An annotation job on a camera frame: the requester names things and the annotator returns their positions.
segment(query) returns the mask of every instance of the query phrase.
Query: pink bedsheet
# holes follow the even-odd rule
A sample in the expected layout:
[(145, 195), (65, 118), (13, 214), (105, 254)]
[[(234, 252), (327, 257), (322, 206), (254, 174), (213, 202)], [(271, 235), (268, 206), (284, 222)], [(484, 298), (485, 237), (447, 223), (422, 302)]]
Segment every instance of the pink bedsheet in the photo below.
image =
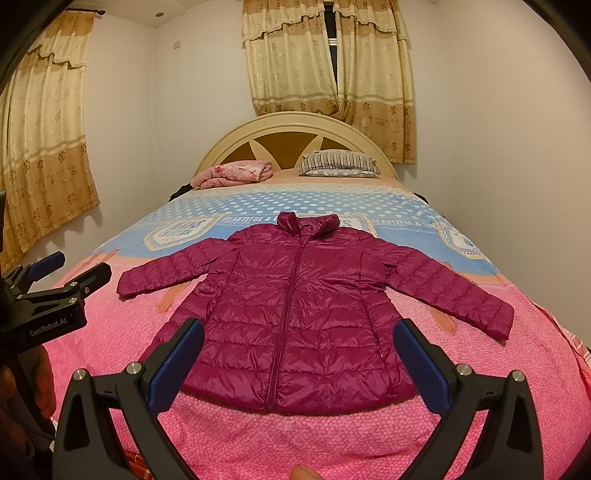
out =
[[(108, 255), (111, 282), (87, 300), (88, 325), (47, 345), (59, 401), (76, 368), (86, 367), (93, 375), (107, 374), (139, 358), (198, 281), (176, 295), (165, 312), (157, 306), (171, 297), (166, 290), (121, 302), (115, 293), (121, 273), (143, 260), (113, 253)], [(103, 257), (95, 255), (81, 262), (64, 280)], [(464, 322), (454, 322), (453, 335), (446, 333), (419, 301), (391, 290), (388, 295), (401, 314), (412, 318), (452, 361), (468, 363), (488, 375), (506, 376), (515, 368), (525, 372), (540, 420), (545, 478), (555, 480), (591, 430), (591, 370), (551, 315), (518, 288), (510, 283), (479, 284), (515, 307), (514, 327), (504, 347)], [(484, 418), (485, 413), (478, 414), (447, 478), (462, 472)], [(296, 463), (318, 470), (326, 480), (396, 479), (438, 420), (418, 397), (347, 416), (290, 417), (244, 413), (179, 394), (172, 409), (160, 415), (171, 440), (203, 480), (287, 479)], [(124, 448), (137, 451), (120, 414), (115, 415), (115, 424)]]

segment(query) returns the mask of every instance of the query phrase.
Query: blue gripper pad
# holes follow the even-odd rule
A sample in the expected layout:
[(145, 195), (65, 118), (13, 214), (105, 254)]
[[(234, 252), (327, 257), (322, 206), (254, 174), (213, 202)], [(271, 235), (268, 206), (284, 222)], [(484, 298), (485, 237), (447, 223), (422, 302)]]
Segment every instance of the blue gripper pad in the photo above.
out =
[(29, 267), (27, 278), (29, 281), (39, 281), (50, 273), (63, 267), (64, 263), (66, 263), (66, 256), (62, 252), (55, 252), (42, 258), (39, 262), (33, 263), (33, 265)]
[(187, 319), (174, 336), (146, 360), (147, 373), (151, 359), (161, 363), (148, 383), (148, 406), (154, 416), (171, 407), (204, 342), (203, 324), (196, 319)]
[(435, 361), (429, 356), (427, 349), (437, 348), (447, 359), (447, 362), (444, 361), (445, 367), (450, 368), (450, 374), (453, 375), (452, 362), (439, 347), (435, 347), (427, 341), (411, 320), (404, 319), (396, 323), (393, 340), (394, 348), (413, 379), (428, 410), (444, 416), (452, 407), (449, 381), (454, 381), (454, 379), (453, 377), (446, 379)]

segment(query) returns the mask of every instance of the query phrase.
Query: white wall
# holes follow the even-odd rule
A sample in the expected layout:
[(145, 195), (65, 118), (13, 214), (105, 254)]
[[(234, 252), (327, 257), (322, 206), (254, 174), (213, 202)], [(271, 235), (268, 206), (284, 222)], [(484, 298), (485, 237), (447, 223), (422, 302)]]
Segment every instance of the white wall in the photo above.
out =
[(255, 117), (241, 12), (242, 2), (211, 0), (156, 30), (154, 118), (167, 195), (189, 183), (218, 140)]
[(442, 0), (457, 92), (448, 218), (591, 341), (591, 83), (521, 0)]
[(84, 85), (90, 169), (100, 206), (43, 238), (31, 262), (58, 249), (66, 267), (35, 285), (48, 288), (96, 247), (161, 205), (155, 174), (151, 90), (154, 29), (105, 15), (95, 20)]
[(396, 165), (400, 180), (442, 215), (449, 209), (456, 113), (441, 16), (425, 0), (398, 0), (408, 31), (417, 127), (417, 163)]

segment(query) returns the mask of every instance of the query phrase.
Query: floral curtain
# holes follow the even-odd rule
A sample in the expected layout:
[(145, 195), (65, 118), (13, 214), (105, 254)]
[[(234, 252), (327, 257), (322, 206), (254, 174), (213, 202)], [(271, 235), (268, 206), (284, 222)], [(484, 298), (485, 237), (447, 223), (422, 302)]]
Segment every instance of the floral curtain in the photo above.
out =
[(92, 13), (62, 13), (0, 95), (0, 189), (7, 191), (2, 271), (42, 236), (100, 203), (82, 121), (92, 27)]
[(244, 0), (242, 41), (257, 115), (338, 112), (323, 0)]
[(335, 0), (339, 113), (393, 163), (415, 162), (407, 35), (396, 0)]

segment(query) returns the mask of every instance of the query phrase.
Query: down jacket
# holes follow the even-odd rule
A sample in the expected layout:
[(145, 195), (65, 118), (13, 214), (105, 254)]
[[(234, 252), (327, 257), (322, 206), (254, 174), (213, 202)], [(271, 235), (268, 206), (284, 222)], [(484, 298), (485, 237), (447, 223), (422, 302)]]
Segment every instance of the down jacket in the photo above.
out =
[(188, 317), (206, 341), (183, 391), (258, 412), (343, 414), (400, 402), (415, 387), (392, 345), (390, 286), (506, 339), (513, 308), (414, 248), (336, 215), (253, 225), (121, 276), (124, 298), (200, 275), (144, 358)]

